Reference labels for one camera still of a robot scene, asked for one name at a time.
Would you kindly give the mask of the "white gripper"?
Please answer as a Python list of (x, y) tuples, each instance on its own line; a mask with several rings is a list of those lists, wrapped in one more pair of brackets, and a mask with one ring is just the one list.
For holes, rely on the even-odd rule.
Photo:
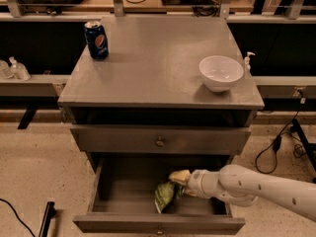
[(215, 198), (220, 192), (219, 174), (207, 170), (174, 171), (169, 175), (172, 182), (187, 184), (187, 189), (198, 198)]

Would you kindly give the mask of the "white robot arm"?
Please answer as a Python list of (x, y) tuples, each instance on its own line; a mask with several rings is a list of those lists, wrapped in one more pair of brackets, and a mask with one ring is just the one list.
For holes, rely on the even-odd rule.
[(251, 206), (265, 198), (305, 218), (316, 221), (316, 185), (260, 174), (239, 165), (226, 165), (218, 172), (175, 171), (169, 175), (191, 196), (217, 198), (237, 206)]

